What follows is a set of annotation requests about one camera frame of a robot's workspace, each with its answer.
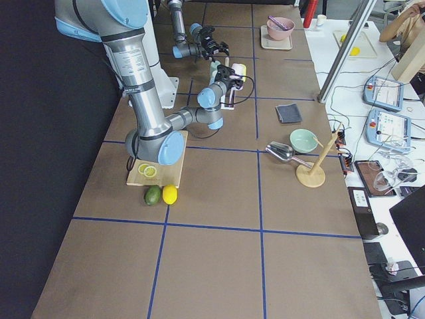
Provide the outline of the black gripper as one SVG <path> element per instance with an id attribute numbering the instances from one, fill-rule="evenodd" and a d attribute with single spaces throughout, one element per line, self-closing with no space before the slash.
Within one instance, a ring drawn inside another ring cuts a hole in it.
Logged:
<path id="1" fill-rule="evenodd" d="M 236 75 L 235 70 L 223 64 L 217 66 L 214 82 L 224 84 L 226 89 L 243 87 L 244 81 Z"/>
<path id="2" fill-rule="evenodd" d="M 202 56 L 205 60 L 213 60 L 214 55 L 218 53 L 224 53 L 229 55 L 228 45 L 225 42 L 219 44 L 213 39 L 213 32 L 215 28 L 213 26 L 201 27 L 198 36 L 199 42 L 202 47 Z"/>

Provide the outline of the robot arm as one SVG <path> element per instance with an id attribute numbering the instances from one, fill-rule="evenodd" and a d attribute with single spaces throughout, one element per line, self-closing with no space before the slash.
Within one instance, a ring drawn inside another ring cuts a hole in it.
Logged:
<path id="1" fill-rule="evenodd" d="M 221 100 L 230 89 L 243 85 L 242 77 L 223 64 L 198 94 L 197 107 L 164 115 L 164 109 L 174 105 L 179 80 L 161 67 L 147 1 L 55 1 L 54 5 L 60 33 L 103 44 L 136 116 L 137 127 L 126 137 L 131 157 L 173 165 L 185 149 L 181 129 L 193 122 L 212 130 L 222 127 Z"/>
<path id="2" fill-rule="evenodd" d="M 174 57 L 185 58 L 195 56 L 214 62 L 214 57 L 219 53 L 229 56 L 228 45 L 223 41 L 218 43 L 214 40 L 214 26 L 193 23 L 189 30 L 192 40 L 189 40 L 185 32 L 183 19 L 182 6 L 184 2 L 181 0 L 165 1 L 173 24 L 173 38 L 175 41 L 175 46 L 173 47 Z"/>

